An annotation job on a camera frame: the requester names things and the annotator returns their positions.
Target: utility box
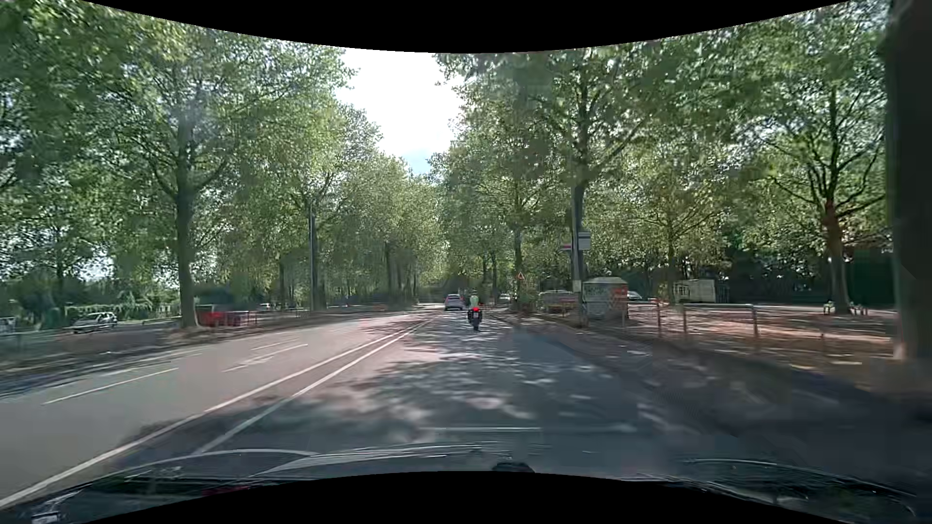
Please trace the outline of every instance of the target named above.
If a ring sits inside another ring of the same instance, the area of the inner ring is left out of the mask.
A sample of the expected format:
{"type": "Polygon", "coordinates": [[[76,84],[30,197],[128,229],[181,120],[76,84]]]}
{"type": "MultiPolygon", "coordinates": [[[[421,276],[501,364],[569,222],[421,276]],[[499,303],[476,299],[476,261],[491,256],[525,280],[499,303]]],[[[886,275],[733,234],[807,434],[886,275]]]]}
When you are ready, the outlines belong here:
{"type": "Polygon", "coordinates": [[[582,289],[582,297],[590,318],[627,316],[627,281],[619,277],[595,277],[582,283],[582,289]]]}
{"type": "Polygon", "coordinates": [[[690,279],[673,284],[673,299],[677,304],[688,302],[715,303],[715,281],[712,279],[690,279]]]}

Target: street sign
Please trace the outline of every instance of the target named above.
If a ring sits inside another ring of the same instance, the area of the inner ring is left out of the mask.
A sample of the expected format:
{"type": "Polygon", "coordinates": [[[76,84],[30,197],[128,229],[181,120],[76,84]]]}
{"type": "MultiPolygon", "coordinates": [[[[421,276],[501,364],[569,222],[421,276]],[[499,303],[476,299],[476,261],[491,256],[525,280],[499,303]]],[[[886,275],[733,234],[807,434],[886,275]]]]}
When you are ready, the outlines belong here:
{"type": "Polygon", "coordinates": [[[589,251],[592,249],[592,233],[589,231],[580,231],[576,238],[579,239],[577,245],[580,251],[589,251]]]}

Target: silver car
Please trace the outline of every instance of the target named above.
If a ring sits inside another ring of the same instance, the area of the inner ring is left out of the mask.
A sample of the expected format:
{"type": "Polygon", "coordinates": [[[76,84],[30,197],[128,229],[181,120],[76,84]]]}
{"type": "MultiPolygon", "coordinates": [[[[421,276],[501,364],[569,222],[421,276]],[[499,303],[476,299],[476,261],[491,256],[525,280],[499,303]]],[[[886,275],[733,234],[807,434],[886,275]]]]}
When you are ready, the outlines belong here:
{"type": "Polygon", "coordinates": [[[449,310],[460,310],[466,307],[466,304],[463,302],[462,296],[459,295],[447,295],[444,299],[444,311],[449,310]]]}
{"type": "Polygon", "coordinates": [[[112,311],[88,313],[77,319],[71,326],[74,333],[88,333],[117,325],[117,314],[112,311]]]}

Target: asphalt road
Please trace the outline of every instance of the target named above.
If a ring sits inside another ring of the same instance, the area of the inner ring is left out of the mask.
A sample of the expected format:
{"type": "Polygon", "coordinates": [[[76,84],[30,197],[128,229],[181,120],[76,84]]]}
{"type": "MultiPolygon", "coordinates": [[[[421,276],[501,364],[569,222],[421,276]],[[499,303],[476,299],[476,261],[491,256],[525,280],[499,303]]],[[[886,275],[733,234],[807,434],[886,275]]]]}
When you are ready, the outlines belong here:
{"type": "Polygon", "coordinates": [[[632,379],[647,354],[630,345],[620,375],[549,338],[492,319],[476,333],[465,313],[431,306],[139,356],[0,398],[0,506],[221,449],[507,434],[541,471],[611,476],[766,455],[632,379]]]}

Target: motorcycle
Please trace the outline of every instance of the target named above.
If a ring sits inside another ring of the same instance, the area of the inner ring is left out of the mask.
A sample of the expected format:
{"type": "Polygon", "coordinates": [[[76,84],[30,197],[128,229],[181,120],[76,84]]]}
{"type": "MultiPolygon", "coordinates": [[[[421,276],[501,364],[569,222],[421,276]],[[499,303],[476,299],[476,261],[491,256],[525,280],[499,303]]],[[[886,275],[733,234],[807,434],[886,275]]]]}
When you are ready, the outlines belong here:
{"type": "Polygon", "coordinates": [[[479,323],[482,322],[482,310],[471,308],[468,312],[469,323],[473,325],[473,331],[479,331],[479,323]]]}

